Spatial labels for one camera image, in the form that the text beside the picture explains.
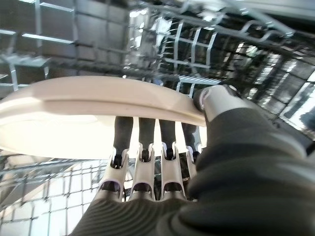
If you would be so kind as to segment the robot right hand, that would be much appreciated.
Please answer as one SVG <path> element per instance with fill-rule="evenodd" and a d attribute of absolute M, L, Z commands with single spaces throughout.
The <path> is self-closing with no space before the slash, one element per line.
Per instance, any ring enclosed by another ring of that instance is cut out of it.
<path fill-rule="evenodd" d="M 74 236 L 312 236 L 315 165 L 303 147 L 226 85 L 193 97 L 207 145 L 188 185 L 194 198 L 119 203 L 105 192 Z"/>

